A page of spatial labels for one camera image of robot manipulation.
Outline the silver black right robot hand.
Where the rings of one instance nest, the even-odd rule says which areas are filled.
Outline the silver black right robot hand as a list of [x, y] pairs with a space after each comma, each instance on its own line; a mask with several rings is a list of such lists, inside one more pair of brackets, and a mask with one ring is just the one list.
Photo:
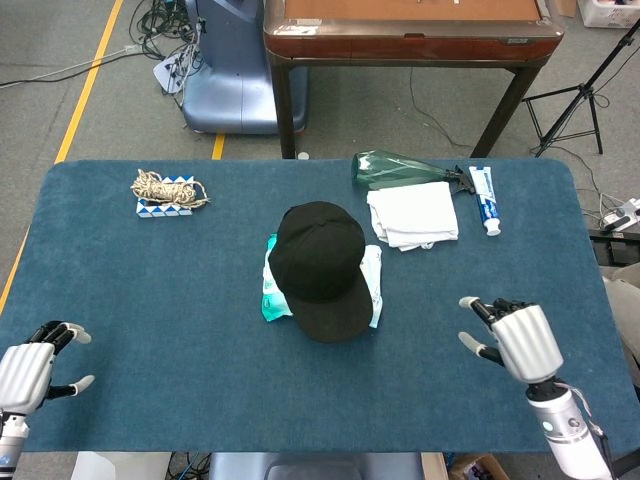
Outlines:
[[490, 347], [461, 331], [458, 339], [472, 353], [504, 367], [525, 384], [552, 379], [564, 363], [559, 346], [542, 308], [523, 301], [496, 299], [488, 304], [466, 296], [459, 306], [473, 311], [484, 323], [496, 345]]

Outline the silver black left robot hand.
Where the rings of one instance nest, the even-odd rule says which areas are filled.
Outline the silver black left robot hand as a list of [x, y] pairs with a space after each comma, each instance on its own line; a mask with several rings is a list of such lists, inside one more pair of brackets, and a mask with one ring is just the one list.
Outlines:
[[10, 346], [1, 359], [1, 411], [29, 416], [46, 400], [75, 397], [95, 380], [86, 375], [66, 385], [52, 385], [58, 354], [72, 341], [89, 344], [92, 336], [80, 325], [49, 321], [24, 342]]

